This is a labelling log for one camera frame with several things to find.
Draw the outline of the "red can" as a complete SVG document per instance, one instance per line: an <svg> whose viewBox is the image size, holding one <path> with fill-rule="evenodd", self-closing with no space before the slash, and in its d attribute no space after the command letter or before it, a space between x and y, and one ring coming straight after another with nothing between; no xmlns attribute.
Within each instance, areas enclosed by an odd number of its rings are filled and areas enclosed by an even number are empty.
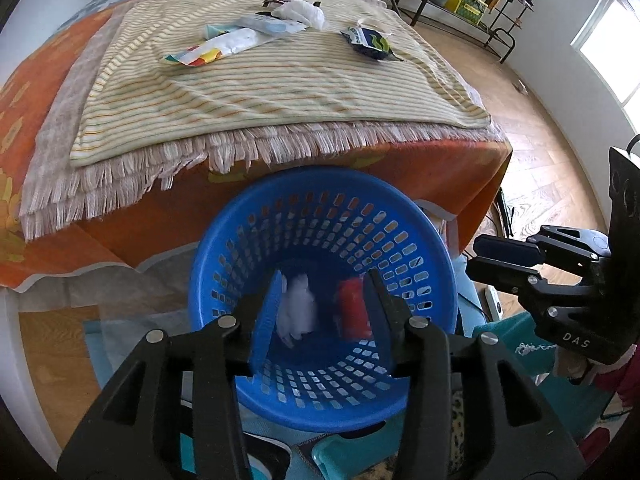
<svg viewBox="0 0 640 480"><path fill-rule="evenodd" d="M363 299L362 278L349 278L338 284L336 302L340 307L341 335L345 339L372 338L366 304Z"/></svg>

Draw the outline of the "white tissue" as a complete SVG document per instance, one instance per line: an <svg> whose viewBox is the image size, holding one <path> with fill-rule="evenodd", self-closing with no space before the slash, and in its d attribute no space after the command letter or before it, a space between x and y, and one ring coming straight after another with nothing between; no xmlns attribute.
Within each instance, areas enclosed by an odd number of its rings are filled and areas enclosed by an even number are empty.
<svg viewBox="0 0 640 480"><path fill-rule="evenodd" d="M276 323L281 341L292 349L303 336L314 331L316 321L317 304L309 289L308 276L299 274L291 281L284 278Z"/></svg>
<svg viewBox="0 0 640 480"><path fill-rule="evenodd" d="M292 0L280 4L271 11L271 15L282 20L302 23L315 30L322 30L326 16L320 6L315 6L305 0Z"/></svg>

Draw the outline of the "dark blue snack bag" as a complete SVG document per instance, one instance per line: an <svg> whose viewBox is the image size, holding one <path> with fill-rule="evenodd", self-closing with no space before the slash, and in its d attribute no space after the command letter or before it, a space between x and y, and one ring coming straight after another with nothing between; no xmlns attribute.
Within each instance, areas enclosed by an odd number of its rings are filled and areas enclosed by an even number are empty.
<svg viewBox="0 0 640 480"><path fill-rule="evenodd" d="M375 61L399 61L388 40L374 29L349 26L340 31L352 50Z"/></svg>

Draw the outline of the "long colourful snack wrapper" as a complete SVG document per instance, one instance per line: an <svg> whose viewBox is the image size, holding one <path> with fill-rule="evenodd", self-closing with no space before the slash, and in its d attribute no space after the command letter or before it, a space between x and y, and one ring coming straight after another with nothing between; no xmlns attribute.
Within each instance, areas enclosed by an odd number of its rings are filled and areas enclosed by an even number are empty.
<svg viewBox="0 0 640 480"><path fill-rule="evenodd" d="M167 55L164 61L182 66L203 66L257 47L264 39L265 36L254 29L240 28L206 40L190 50Z"/></svg>

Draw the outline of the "light blue tube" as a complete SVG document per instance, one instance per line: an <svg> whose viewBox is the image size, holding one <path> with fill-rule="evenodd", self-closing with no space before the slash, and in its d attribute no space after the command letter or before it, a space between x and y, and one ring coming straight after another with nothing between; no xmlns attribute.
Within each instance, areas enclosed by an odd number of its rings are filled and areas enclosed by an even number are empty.
<svg viewBox="0 0 640 480"><path fill-rule="evenodd" d="M204 26L203 36L206 40L209 40L224 34L228 34L229 32L235 32L238 29L239 29L239 26L236 26L236 25L206 24Z"/></svg>

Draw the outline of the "white power adapter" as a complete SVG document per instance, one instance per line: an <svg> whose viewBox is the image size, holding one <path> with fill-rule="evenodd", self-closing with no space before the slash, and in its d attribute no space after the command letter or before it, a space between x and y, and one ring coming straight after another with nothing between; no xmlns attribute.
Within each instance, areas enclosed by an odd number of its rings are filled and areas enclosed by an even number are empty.
<svg viewBox="0 0 640 480"><path fill-rule="evenodd" d="M497 289L487 285L484 289L484 297L491 322L500 321L503 318L503 308Z"/></svg>

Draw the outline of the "teal clothing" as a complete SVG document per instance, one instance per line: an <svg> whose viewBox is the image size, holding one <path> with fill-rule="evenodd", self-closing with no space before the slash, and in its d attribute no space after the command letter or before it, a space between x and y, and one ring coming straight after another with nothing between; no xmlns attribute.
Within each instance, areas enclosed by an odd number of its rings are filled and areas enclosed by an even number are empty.
<svg viewBox="0 0 640 480"><path fill-rule="evenodd" d="M539 390L576 441L587 437L611 401L612 393L594 385L575 386L553 374L556 347L535 334L535 323L528 312L476 326L473 335L486 332L498 336L528 376L549 374Z"/></svg>

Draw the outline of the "blue plastic laundry basket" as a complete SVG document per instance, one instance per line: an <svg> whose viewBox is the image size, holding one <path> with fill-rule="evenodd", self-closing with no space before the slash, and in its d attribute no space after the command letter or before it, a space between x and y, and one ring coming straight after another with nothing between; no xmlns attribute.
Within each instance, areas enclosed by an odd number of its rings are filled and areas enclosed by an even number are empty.
<svg viewBox="0 0 640 480"><path fill-rule="evenodd" d="M390 374L382 341L342 333L338 289L370 270L411 313L454 331L457 291L448 250L409 197L357 170L281 171L236 196L205 232L190 277L191 325L230 313L274 272L304 282L317 307L314 328L299 340L260 333L254 373L236 382L239 401L298 430L366 428L400 413L409 389L407 379Z"/></svg>

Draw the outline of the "orange floral bedsheet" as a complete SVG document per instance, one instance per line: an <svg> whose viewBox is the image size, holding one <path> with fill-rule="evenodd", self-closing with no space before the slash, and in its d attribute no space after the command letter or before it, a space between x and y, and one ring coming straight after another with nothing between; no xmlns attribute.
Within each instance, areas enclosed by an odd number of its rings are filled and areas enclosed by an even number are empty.
<svg viewBox="0 0 640 480"><path fill-rule="evenodd" d="M137 203L29 242L21 228L22 187L35 137L61 82L89 39L115 8L83 18L55 35L17 67L1 92L1 283L24 292L46 276L71 276L98 266L135 268L199 240L209 222L250 182L292 167L337 165L390 182L424 200L447 220L448 245L468 244L497 194L512 148L508 142L418 142L356 150L282 167L237 162L223 176L202 162L159 183Z"/></svg>

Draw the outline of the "black clothes rack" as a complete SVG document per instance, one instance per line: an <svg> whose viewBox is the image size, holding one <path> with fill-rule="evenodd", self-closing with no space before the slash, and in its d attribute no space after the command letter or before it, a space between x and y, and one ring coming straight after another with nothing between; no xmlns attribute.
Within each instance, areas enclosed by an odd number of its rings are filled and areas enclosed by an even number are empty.
<svg viewBox="0 0 640 480"><path fill-rule="evenodd" d="M516 33L523 28L525 15L534 12L537 0L484 0L488 8L478 25L472 25L447 11L444 8L446 1L432 0L431 6L474 29L483 37L480 45L497 55L499 62L503 64L514 52Z"/></svg>

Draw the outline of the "window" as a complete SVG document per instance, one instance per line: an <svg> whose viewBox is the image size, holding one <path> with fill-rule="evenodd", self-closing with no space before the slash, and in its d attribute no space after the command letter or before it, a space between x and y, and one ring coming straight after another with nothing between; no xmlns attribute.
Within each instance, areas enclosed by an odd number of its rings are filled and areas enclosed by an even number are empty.
<svg viewBox="0 0 640 480"><path fill-rule="evenodd" d="M639 18L620 0L598 0L572 47L639 132Z"/></svg>

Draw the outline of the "yellow green box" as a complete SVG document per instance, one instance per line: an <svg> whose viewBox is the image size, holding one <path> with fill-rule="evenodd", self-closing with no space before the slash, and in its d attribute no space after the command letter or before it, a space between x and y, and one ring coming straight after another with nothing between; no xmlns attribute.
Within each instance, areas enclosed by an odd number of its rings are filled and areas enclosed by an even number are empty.
<svg viewBox="0 0 640 480"><path fill-rule="evenodd" d="M447 0L444 8L472 25L480 24L488 5L484 0Z"/></svg>

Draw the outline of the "pink fringed plaid blanket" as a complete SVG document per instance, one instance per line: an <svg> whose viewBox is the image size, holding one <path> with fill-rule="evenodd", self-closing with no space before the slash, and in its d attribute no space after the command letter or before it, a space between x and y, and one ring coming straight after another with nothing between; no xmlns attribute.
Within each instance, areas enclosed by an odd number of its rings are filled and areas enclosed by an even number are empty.
<svg viewBox="0 0 640 480"><path fill-rule="evenodd" d="M328 159L383 145L508 142L496 124L461 129L424 122L302 122L162 142L74 168L70 164L70 146L82 109L107 47L129 10L126 4L116 6L81 49L65 78L54 87L54 99L35 137L35 153L22 187L20 221L29 242L64 230L75 221L100 218L129 207L155 183L168 190L176 174L202 162L226 176L237 162L282 167L290 162Z"/></svg>

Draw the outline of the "striped yellow towel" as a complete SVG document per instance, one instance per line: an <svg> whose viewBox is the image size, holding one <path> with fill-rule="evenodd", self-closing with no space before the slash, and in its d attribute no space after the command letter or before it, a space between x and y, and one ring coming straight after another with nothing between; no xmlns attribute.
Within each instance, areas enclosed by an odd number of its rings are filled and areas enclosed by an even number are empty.
<svg viewBox="0 0 640 480"><path fill-rule="evenodd" d="M227 25L264 0L140 0L122 20L87 96L70 163L232 130L302 122L424 122L486 128L491 118L461 76L378 0L320 1L306 29L203 66L164 57L196 46L206 24ZM383 35L399 61L352 50L349 26Z"/></svg>

